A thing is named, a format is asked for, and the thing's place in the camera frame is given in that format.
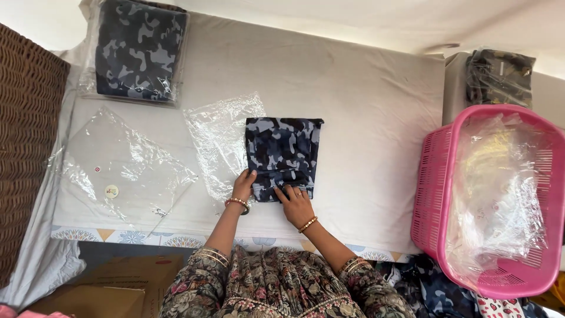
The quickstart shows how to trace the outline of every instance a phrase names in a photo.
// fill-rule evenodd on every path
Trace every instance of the floral print dress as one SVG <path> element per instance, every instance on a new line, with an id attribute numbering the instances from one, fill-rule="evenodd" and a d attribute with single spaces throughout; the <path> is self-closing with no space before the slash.
<path id="1" fill-rule="evenodd" d="M 406 301 L 361 259 L 335 275 L 320 256 L 246 252 L 231 257 L 195 251 L 163 299 L 162 318 L 383 317 L 414 318 Z"/>

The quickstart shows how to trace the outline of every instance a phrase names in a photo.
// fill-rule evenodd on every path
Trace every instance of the plastic packaging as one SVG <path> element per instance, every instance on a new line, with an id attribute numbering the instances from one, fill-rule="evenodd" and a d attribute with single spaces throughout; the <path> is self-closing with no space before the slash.
<path id="1" fill-rule="evenodd" d="M 86 194 L 137 231 L 152 231 L 198 178 L 106 107 L 63 153 L 61 178 L 77 186 L 72 193 L 80 200 Z"/>
<path id="2" fill-rule="evenodd" d="M 498 50 L 475 50 L 467 59 L 467 106 L 515 104 L 532 109 L 536 59 Z"/>
<path id="3" fill-rule="evenodd" d="M 179 105 L 189 20 L 172 5 L 94 0 L 79 96 Z"/>
<path id="4" fill-rule="evenodd" d="M 247 169 L 245 121 L 266 116 L 263 103 L 255 92 L 185 110 L 184 114 L 208 194 L 219 214 L 232 195 L 233 182 Z"/>
<path id="5" fill-rule="evenodd" d="M 537 198 L 543 133 L 519 115 L 471 117 L 457 145 L 446 236 L 452 273 L 475 287 L 498 259 L 523 260 L 546 247 Z"/>

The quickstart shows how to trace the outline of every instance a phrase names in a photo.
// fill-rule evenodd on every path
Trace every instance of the pink fabric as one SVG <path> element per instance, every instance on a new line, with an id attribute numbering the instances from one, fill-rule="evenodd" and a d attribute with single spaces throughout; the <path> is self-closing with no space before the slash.
<path id="1" fill-rule="evenodd" d="M 51 315 L 44 315 L 42 313 L 35 313 L 32 311 L 24 311 L 19 316 L 12 308 L 0 305 L 0 318 L 70 318 L 60 312 L 54 312 Z"/>

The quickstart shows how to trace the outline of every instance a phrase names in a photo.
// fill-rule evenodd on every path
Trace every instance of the bracelet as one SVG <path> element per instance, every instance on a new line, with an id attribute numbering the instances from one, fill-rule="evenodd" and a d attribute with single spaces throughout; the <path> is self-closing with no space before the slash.
<path id="1" fill-rule="evenodd" d="M 249 213 L 249 204 L 247 204 L 247 202 L 245 202 L 241 199 L 237 199 L 235 197 L 231 197 L 231 198 L 229 198 L 228 200 L 225 201 L 224 205 L 227 207 L 230 202 L 237 202 L 237 203 L 239 203 L 239 204 L 241 204 L 245 207 L 245 211 L 243 213 L 241 213 L 241 215 L 244 216 L 244 215 Z"/>
<path id="2" fill-rule="evenodd" d="M 300 230 L 298 230 L 299 233 L 304 232 L 304 230 L 306 230 L 310 225 L 312 225 L 312 223 L 316 222 L 318 220 L 318 217 L 315 216 L 313 219 L 310 220 L 310 222 L 308 222 L 305 226 L 303 226 Z"/>

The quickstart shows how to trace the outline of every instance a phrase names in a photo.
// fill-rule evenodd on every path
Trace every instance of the pink plastic basket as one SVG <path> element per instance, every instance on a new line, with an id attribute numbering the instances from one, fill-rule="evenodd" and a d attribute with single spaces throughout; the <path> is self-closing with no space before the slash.
<path id="1" fill-rule="evenodd" d="M 499 260 L 498 269 L 482 273 L 477 284 L 479 294 L 484 297 L 512 299 L 543 293 L 559 271 L 565 220 L 565 137 L 547 120 L 516 105 L 475 105 L 462 111 L 452 124 L 428 134 L 422 146 L 410 235 L 419 248 L 437 260 L 450 280 L 468 288 L 451 275 L 445 258 L 459 130 L 472 115 L 500 113 L 518 113 L 523 122 L 548 132 L 552 141 L 548 143 L 550 148 L 538 152 L 536 160 L 537 170 L 543 172 L 539 176 L 537 196 L 546 227 L 547 248 L 531 250 L 524 261 Z"/>

